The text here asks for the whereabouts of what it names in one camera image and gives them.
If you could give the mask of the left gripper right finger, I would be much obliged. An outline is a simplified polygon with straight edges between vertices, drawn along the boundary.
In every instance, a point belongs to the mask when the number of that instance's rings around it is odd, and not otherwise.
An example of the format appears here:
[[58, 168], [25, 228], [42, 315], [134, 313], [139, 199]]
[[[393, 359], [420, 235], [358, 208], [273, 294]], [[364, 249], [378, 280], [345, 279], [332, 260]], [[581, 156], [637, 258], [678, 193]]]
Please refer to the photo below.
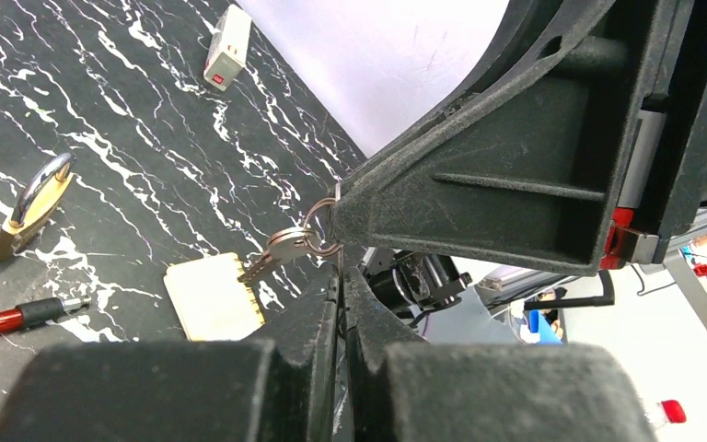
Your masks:
[[631, 379], [591, 345], [429, 343], [344, 273], [357, 441], [653, 441]]

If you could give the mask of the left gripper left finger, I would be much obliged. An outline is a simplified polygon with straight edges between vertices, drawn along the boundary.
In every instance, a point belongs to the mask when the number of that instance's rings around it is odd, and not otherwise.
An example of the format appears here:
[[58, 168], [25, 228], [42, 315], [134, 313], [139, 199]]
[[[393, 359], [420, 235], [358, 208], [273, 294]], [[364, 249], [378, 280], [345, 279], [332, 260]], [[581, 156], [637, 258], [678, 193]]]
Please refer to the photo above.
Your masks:
[[40, 351], [0, 412], [0, 441], [329, 441], [339, 280], [313, 278], [240, 341]]

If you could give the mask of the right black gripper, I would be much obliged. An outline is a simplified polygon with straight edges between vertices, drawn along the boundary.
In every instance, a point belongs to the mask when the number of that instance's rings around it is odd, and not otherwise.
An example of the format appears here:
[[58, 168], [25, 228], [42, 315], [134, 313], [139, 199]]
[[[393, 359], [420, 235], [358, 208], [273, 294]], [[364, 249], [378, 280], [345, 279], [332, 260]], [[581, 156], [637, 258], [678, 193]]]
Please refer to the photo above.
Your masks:
[[512, 1], [434, 109], [342, 181], [331, 234], [590, 274], [707, 209], [707, 1]]

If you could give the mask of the small silver key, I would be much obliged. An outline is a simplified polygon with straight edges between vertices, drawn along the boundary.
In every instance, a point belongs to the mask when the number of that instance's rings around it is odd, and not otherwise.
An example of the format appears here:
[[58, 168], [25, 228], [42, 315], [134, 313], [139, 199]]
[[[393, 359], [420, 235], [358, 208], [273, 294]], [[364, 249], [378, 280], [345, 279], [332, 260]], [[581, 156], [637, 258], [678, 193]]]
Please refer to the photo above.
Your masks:
[[327, 241], [310, 225], [311, 218], [317, 211], [332, 208], [336, 202], [334, 197], [323, 198], [309, 209], [299, 226], [274, 233], [260, 258], [244, 268], [238, 281], [245, 286], [253, 286], [287, 262], [306, 255], [329, 258], [340, 251], [341, 245]]

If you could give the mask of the red cable lock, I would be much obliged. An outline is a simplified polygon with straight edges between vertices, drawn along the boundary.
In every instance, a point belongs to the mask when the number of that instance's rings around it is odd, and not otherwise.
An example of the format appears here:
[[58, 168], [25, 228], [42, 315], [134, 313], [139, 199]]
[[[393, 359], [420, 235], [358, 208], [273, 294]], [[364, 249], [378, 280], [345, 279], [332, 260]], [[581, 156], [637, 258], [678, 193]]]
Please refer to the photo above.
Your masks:
[[80, 309], [87, 308], [91, 297], [61, 299], [48, 297], [19, 304], [0, 311], [0, 334], [25, 330], [50, 320], [58, 320]]

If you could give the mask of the brass padlock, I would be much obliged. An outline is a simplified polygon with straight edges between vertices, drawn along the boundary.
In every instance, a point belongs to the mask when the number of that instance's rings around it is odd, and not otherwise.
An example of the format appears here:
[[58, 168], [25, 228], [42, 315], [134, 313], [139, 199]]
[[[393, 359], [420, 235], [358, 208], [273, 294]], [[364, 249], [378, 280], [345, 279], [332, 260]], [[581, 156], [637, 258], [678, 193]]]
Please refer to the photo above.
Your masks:
[[23, 251], [58, 207], [75, 176], [76, 157], [62, 153], [45, 163], [17, 198], [0, 230], [0, 262]]

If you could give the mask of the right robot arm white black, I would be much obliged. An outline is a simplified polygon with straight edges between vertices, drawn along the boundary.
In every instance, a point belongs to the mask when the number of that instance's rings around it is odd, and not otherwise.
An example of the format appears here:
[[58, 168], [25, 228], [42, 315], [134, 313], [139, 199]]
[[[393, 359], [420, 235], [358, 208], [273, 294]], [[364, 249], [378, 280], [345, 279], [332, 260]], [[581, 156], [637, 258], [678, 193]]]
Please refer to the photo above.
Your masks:
[[449, 308], [456, 257], [658, 264], [707, 208], [707, 1], [512, 1], [471, 72], [342, 181], [331, 232], [386, 306]]

